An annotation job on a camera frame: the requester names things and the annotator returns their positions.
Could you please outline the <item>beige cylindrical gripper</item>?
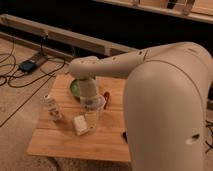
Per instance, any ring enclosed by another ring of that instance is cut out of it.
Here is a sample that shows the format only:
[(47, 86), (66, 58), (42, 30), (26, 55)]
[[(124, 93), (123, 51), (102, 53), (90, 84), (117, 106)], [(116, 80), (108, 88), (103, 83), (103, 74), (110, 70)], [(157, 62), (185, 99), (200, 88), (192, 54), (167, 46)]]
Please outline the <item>beige cylindrical gripper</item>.
[(100, 94), (97, 81), (93, 78), (78, 81), (80, 103), (83, 108), (90, 110), (85, 113), (86, 122), (90, 130), (95, 130), (99, 120), (97, 109), (105, 104)]

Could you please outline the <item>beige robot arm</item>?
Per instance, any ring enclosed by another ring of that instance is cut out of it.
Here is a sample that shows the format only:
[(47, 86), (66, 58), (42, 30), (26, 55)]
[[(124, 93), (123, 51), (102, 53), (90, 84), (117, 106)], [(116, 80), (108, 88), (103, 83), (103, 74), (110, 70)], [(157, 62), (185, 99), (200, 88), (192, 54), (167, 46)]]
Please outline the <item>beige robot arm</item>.
[(201, 45), (178, 42), (99, 59), (76, 58), (81, 103), (98, 103), (97, 76), (126, 80), (124, 120), (133, 171), (204, 171), (208, 93), (213, 57)]

